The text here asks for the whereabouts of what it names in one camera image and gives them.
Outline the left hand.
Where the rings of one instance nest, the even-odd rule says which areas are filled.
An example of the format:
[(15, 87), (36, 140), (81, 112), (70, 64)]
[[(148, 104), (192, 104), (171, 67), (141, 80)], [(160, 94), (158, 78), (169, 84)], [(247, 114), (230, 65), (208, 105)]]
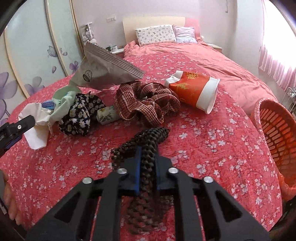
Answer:
[(3, 172), (4, 177), (4, 204), (8, 208), (8, 214), (11, 220), (15, 220), (17, 225), (23, 225), (22, 214), (17, 207), (15, 197), (13, 195), (10, 184), (8, 183), (8, 175)]

